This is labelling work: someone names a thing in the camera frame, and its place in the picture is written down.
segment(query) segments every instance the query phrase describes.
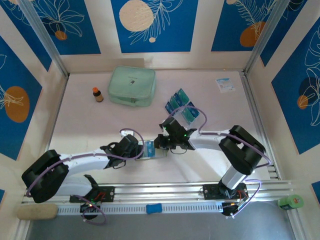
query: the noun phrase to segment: white table surface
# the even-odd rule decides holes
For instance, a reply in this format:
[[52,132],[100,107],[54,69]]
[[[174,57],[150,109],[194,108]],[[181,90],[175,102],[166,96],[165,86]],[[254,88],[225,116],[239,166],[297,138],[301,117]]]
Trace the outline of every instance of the white table surface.
[[[119,142],[119,130],[122,128],[135,129],[146,140],[154,139],[161,133],[159,124],[168,116],[165,104],[180,88],[183,88],[196,107],[207,114],[208,122],[203,130],[220,131],[241,125],[257,138],[237,71],[156,71],[155,95],[149,107],[131,107],[110,102],[108,85],[111,75],[111,72],[70,75],[50,149],[55,149],[59,154],[92,151],[111,142]],[[218,78],[230,78],[235,91],[220,93],[215,81]],[[104,96],[102,102],[95,101],[93,87],[101,91]],[[199,127],[203,120],[201,116],[193,127]],[[166,158],[131,160],[121,169],[91,170],[82,175],[90,174],[98,183],[112,184],[219,181],[229,166],[228,159],[221,151],[199,149],[183,155],[169,153]],[[269,180],[270,176],[267,168],[263,167],[249,178]]]

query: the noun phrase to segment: gray floor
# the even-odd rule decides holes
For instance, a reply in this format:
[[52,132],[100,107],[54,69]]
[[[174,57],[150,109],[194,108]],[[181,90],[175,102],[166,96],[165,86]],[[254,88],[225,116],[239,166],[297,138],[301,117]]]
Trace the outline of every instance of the gray floor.
[[275,203],[253,202],[235,219],[221,213],[109,215],[107,225],[80,216],[31,223],[27,240],[292,240],[287,213]]

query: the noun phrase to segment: orange circle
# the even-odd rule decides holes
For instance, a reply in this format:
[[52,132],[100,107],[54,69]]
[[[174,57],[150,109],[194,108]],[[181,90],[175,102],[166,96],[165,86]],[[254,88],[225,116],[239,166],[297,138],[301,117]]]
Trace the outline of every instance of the orange circle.
[[5,99],[8,100],[4,105],[6,115],[16,123],[23,123],[27,119],[30,109],[27,92],[22,87],[12,86],[5,93]]
[[60,31],[60,30],[56,31],[54,35],[60,41],[64,41],[68,38],[67,34],[64,31]]
[[306,109],[308,107],[308,98],[305,95],[301,95],[298,98],[297,104],[300,109]]
[[256,42],[262,32],[262,29],[265,27],[265,22],[260,21],[255,23],[254,25],[248,26],[240,36],[240,44],[243,47],[254,47]]

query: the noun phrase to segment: purple cable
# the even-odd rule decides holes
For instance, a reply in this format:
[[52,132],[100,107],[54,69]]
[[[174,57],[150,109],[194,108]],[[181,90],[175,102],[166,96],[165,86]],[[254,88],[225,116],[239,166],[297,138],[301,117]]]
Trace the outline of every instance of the purple cable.
[[219,132],[201,132],[200,134],[201,135],[226,136],[226,137],[233,138],[233,139],[243,143],[243,145],[246,145],[247,147],[251,148],[253,151],[255,151],[257,154],[259,154],[261,157],[265,158],[268,161],[268,163],[261,164],[261,165],[257,166],[256,169],[272,165],[272,161],[262,151],[258,150],[256,147],[252,146],[250,143],[242,140],[241,138],[239,138],[237,136],[234,136],[234,135],[231,135],[228,133],[223,133],[223,132],[221,132],[221,133],[219,133]]
[[[129,131],[133,131],[135,132],[136,134],[138,134],[138,136],[141,138],[141,141],[142,141],[142,150],[141,152],[137,155],[137,156],[134,156],[134,157],[122,157],[122,156],[117,156],[117,155],[113,155],[113,154],[104,154],[104,153],[96,153],[96,154],[92,154],[92,156],[101,156],[101,157],[113,157],[113,158],[117,158],[117,159],[121,159],[121,160],[133,160],[133,159],[137,159],[139,158],[143,153],[144,153],[144,150],[145,150],[145,141],[143,139],[143,137],[141,136],[141,134],[139,132],[137,132],[136,130],[133,130],[132,128],[123,128],[120,130],[120,133],[121,131],[124,131],[124,130],[129,130]],[[89,157],[89,155],[86,153],[86,154],[83,154],[83,155],[78,155],[76,156],[75,158],[80,158],[80,157]],[[73,158],[70,158],[70,157],[67,157],[65,159],[62,159],[62,160],[59,160],[57,162],[55,162],[54,164],[52,164],[51,166],[49,166],[47,169],[45,169],[34,181],[33,183],[31,183],[31,185],[29,186],[29,188],[27,189],[26,191],[26,196],[28,198],[31,198],[31,194],[30,194],[30,191],[31,189],[39,182],[39,180],[47,173],[49,172],[51,169],[53,169],[55,166],[61,164],[61,163],[64,163],[66,161],[69,161],[69,160],[72,160]]]
[[101,226],[101,225],[105,225],[107,223],[107,216],[106,214],[104,213],[104,211],[102,211],[99,207],[97,207],[95,204],[93,204],[92,202],[90,202],[89,200],[85,199],[84,197],[82,196],[79,196],[79,195],[73,195],[75,197],[77,197],[78,199],[81,199],[82,201],[85,201],[87,204],[89,205],[92,205],[92,207],[94,207],[95,209],[97,209],[101,214],[102,216],[104,217],[104,220],[103,222],[94,222],[94,221],[88,221],[86,218],[85,218],[85,210],[83,211],[82,213],[82,218],[83,218],[83,221],[85,223],[88,223],[88,224],[92,224],[92,225],[97,225],[97,226]]
[[256,189],[256,191],[254,192],[254,194],[249,198],[249,200],[247,202],[245,202],[243,204],[243,207],[240,208],[240,210],[238,210],[235,214],[232,215],[232,217],[234,218],[238,213],[240,213],[250,202],[251,200],[256,196],[256,194],[259,192],[261,186],[262,186],[262,182],[258,179],[249,179],[249,180],[245,180],[246,182],[249,182],[249,183],[258,183],[259,186],[258,188]]
[[204,116],[204,123],[199,127],[198,131],[200,133],[201,129],[204,127],[204,125],[206,125],[207,121],[208,121],[208,118],[207,118],[207,115],[205,114],[204,111],[202,111],[200,108],[197,108],[196,106],[180,106],[178,108],[176,108],[175,110],[173,110],[170,115],[166,118],[166,120],[170,117],[172,117],[178,110],[180,109],[185,109],[185,108],[188,108],[188,109],[197,109],[199,112],[201,112]]

